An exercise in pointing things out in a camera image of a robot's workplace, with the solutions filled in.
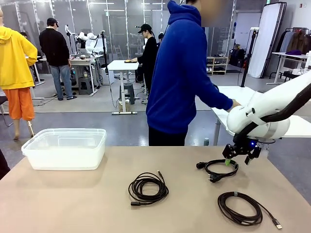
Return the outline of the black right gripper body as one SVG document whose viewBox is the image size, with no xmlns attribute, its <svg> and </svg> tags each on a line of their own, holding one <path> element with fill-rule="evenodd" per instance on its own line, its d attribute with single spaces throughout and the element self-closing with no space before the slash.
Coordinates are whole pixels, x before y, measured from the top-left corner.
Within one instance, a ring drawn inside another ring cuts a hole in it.
<svg viewBox="0 0 311 233">
<path fill-rule="evenodd" d="M 248 154 L 254 150 L 257 142 L 257 139 L 235 135 L 233 138 L 233 148 L 236 154 Z"/>
</svg>

